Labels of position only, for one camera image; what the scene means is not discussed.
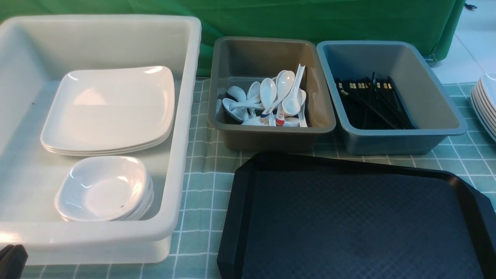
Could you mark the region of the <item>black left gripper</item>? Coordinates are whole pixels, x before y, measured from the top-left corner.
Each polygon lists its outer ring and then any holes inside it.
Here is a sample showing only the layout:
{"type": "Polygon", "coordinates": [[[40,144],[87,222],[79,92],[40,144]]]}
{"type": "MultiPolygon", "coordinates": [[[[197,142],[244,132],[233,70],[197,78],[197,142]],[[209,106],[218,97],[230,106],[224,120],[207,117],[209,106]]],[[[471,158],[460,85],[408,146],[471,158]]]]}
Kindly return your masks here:
{"type": "Polygon", "coordinates": [[[0,251],[0,278],[20,279],[28,254],[23,245],[7,245],[0,251]]]}

